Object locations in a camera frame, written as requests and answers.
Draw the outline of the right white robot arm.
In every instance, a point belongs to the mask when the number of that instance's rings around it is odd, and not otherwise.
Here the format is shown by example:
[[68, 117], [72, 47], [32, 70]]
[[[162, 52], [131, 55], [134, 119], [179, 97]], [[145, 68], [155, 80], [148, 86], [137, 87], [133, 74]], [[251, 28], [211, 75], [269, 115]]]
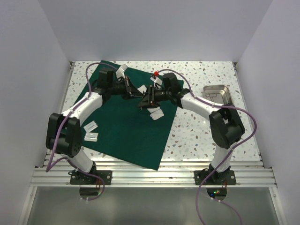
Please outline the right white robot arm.
[[154, 82], [143, 93], [139, 108], [158, 108], [162, 101], [170, 101], [181, 109], [190, 110], [210, 123], [211, 136], [217, 145], [214, 158], [210, 164], [209, 179], [219, 184], [225, 179], [225, 172], [230, 168], [232, 146], [245, 133], [241, 118], [232, 104], [215, 104], [203, 98], [196, 98], [190, 89], [183, 88], [174, 73], [158, 77], [153, 74], [150, 79]]

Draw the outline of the white gauze pad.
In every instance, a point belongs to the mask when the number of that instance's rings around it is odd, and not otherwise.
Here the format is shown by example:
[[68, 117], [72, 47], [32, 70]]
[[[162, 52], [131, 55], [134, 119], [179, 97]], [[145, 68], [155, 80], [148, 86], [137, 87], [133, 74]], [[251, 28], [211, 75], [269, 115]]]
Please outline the white gauze pad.
[[137, 88], [142, 94], [144, 94], [147, 91], [147, 87], [145, 85], [140, 86]]
[[160, 110], [160, 107], [156, 107], [156, 108], [148, 108], [147, 109], [150, 113], [156, 112], [158, 110]]
[[163, 116], [164, 116], [164, 113], [163, 113], [162, 110], [157, 110], [157, 111], [152, 112], [152, 113], [150, 114], [150, 117], [151, 117], [153, 120], [158, 120], [158, 119], [160, 119], [160, 118], [163, 117]]

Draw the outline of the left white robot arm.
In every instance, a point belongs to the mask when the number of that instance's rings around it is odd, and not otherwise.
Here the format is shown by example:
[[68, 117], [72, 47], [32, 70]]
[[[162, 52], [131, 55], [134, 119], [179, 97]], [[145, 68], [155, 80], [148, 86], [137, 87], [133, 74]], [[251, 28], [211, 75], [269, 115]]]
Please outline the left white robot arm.
[[92, 184], [97, 180], [95, 163], [82, 149], [82, 124], [97, 109], [103, 106], [111, 96], [119, 95], [123, 99], [139, 98], [142, 93], [131, 83], [125, 74], [127, 65], [116, 70], [103, 68], [99, 71], [96, 86], [88, 84], [88, 91], [68, 110], [49, 117], [45, 145], [51, 150], [47, 171], [55, 165], [54, 154], [61, 154], [68, 162], [81, 172], [81, 179]]

